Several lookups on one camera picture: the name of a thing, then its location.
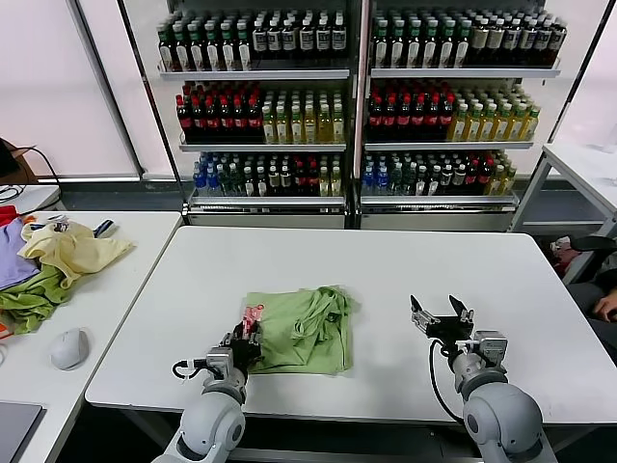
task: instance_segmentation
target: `green cloth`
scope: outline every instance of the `green cloth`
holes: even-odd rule
[[[16,335],[39,328],[56,306],[68,299],[68,289],[60,286],[64,277],[58,268],[43,264],[38,275],[0,291],[0,312],[14,323]]]
[[[247,295],[263,306],[262,359],[251,373],[337,373],[351,367],[349,315],[353,300],[336,286]]]

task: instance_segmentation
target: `white mouse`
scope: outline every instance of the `white mouse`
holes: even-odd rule
[[[69,369],[81,364],[89,353],[88,337],[79,328],[62,333],[51,343],[51,363],[59,369]]]

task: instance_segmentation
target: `person's hand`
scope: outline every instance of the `person's hand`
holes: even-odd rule
[[[609,323],[611,321],[617,321],[617,291],[613,290],[606,297],[598,301],[593,314],[596,318]]]

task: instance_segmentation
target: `purple cloth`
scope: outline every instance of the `purple cloth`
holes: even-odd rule
[[[26,244],[21,238],[22,228],[23,223],[19,218],[0,227],[0,290],[19,285],[39,273],[32,259],[17,255]]]

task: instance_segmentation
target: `yellow cloth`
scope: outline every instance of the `yellow cloth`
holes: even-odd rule
[[[94,238],[88,227],[68,222],[65,231],[55,231],[56,224],[48,224],[32,231],[29,225],[21,230],[26,241],[19,255],[40,260],[58,268],[65,274],[60,282],[63,288],[70,287],[86,273],[96,273],[124,254],[133,245],[129,241],[112,238]]]

